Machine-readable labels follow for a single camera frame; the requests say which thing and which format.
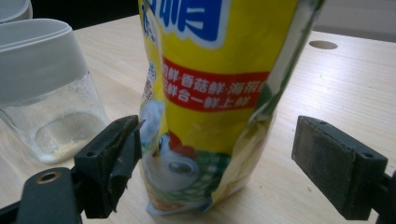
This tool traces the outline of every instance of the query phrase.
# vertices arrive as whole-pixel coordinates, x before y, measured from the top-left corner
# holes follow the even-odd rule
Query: wooden table
[[[148,61],[138,17],[76,31],[110,120],[138,114]],[[323,119],[389,158],[396,166],[396,44],[313,32],[337,49],[304,47],[277,108],[268,144],[250,182],[207,213],[155,217],[138,168],[118,213],[84,223],[350,223],[344,220],[290,158],[299,115]],[[24,181],[49,166],[15,147],[0,122],[0,207],[21,197]],[[66,161],[56,166],[72,167]],[[369,222],[375,223],[372,212]]]

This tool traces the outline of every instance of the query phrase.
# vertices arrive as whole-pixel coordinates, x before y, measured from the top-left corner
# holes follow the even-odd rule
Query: light wood tabletop
[[[138,114],[148,61],[139,17],[75,31],[96,89],[110,120]],[[337,49],[310,46],[329,41]],[[389,159],[396,167],[396,44],[313,32],[277,107],[276,121],[248,184],[206,213],[155,217],[147,213],[148,195],[139,168],[109,219],[84,223],[351,223],[291,159],[297,117],[323,119]],[[54,166],[22,152],[0,121],[0,207],[21,198],[24,181]],[[373,211],[369,221],[375,223]]]

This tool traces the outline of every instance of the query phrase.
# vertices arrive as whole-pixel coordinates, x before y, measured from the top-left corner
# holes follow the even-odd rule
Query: red label
[[[222,75],[192,70],[163,58],[163,90],[176,105],[198,111],[256,105],[268,72]]]

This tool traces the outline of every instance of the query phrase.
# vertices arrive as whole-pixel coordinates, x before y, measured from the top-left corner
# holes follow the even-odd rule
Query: gray plastic lid
[[[0,24],[0,107],[54,91],[88,74],[72,28],[36,19]]]
[[[29,20],[33,17],[29,0],[0,0],[0,23]]]

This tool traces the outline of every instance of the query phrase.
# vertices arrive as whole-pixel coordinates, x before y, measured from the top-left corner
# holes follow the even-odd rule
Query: food packet
[[[241,189],[321,0],[139,0],[148,211],[205,211]]]

